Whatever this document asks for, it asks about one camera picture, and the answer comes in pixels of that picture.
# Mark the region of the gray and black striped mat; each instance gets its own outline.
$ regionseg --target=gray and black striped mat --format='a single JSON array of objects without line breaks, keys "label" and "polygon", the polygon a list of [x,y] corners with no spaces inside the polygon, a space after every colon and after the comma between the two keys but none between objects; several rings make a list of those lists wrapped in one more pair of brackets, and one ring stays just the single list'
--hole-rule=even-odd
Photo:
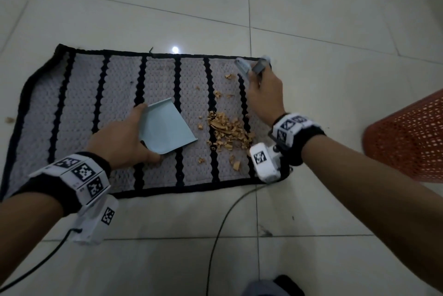
[{"label": "gray and black striped mat", "polygon": [[[161,165],[114,171],[111,185],[117,198],[260,183],[244,150],[217,152],[207,145],[207,140],[215,141],[205,122],[211,110],[243,120],[245,130],[256,133],[255,142],[267,139],[269,128],[248,115],[243,79],[224,77],[237,74],[235,58],[85,51],[60,44],[22,90],[0,198],[18,190],[29,173],[82,150],[91,134],[110,121],[125,119],[135,105],[168,97],[198,141],[168,154]],[[233,96],[216,98],[215,90]],[[203,130],[198,129],[200,122]],[[230,155],[241,161],[240,171],[233,170]],[[206,162],[199,164],[200,157]]]}]

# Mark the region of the orange plastic basket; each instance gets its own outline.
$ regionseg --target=orange plastic basket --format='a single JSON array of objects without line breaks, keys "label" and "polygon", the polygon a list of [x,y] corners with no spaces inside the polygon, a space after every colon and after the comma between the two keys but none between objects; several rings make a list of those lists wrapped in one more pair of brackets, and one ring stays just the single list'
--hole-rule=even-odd
[{"label": "orange plastic basket", "polygon": [[363,133],[367,156],[421,182],[443,182],[443,90],[377,121]]}]

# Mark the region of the mat border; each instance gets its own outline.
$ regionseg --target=mat border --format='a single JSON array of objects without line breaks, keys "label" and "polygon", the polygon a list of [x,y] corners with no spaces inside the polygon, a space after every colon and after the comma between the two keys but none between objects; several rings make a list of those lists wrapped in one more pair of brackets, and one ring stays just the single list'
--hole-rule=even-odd
[{"label": "mat border", "polygon": [[[6,154],[6,161],[3,168],[3,176],[0,185],[0,202],[3,201],[9,188],[9,177],[11,175],[12,167],[17,158],[17,146],[20,141],[20,137],[23,130],[24,118],[29,111],[30,98],[32,91],[36,86],[38,80],[42,75],[53,69],[58,63],[61,62],[66,53],[75,54],[97,54],[97,55],[111,55],[111,56],[130,56],[130,57],[142,57],[148,56],[152,58],[210,58],[210,59],[235,59],[239,56],[220,56],[220,55],[210,55],[210,54],[154,54],[154,53],[143,53],[143,52],[132,52],[132,51],[114,51],[114,50],[84,50],[76,49],[73,47],[68,47],[63,44],[59,44],[54,51],[53,56],[34,74],[32,74],[25,82],[22,91],[20,93],[20,101],[17,111],[17,119],[15,122],[14,130],[12,132],[11,138],[9,139],[8,152]],[[259,58],[253,57],[242,57],[247,60],[257,61]],[[235,187],[240,185],[254,185],[263,184],[258,178],[244,178],[244,179],[233,179],[228,181],[220,182],[207,182],[195,185],[185,185],[185,186],[172,186],[172,187],[153,187],[141,190],[130,190],[113,193],[113,196],[117,199],[122,198],[135,198],[135,197],[148,197],[158,194],[168,194],[168,193],[186,193],[186,192],[202,192],[218,190],[227,187]]]}]

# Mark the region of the dark sock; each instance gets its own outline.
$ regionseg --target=dark sock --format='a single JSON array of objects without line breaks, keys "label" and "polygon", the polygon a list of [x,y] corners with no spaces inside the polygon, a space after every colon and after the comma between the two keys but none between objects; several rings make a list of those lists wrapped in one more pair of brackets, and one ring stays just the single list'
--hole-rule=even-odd
[{"label": "dark sock", "polygon": [[305,296],[303,290],[287,275],[278,276],[274,280],[274,283],[285,290],[290,296]]}]

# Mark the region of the forearm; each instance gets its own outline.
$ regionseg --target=forearm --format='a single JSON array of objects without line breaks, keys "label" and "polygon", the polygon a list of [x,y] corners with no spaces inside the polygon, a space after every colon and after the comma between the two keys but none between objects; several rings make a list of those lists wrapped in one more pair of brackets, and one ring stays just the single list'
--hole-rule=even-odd
[{"label": "forearm", "polygon": [[302,159],[409,269],[443,289],[443,198],[326,136],[310,139]]},{"label": "forearm", "polygon": [[0,285],[63,216],[61,204],[36,192],[0,204]]}]

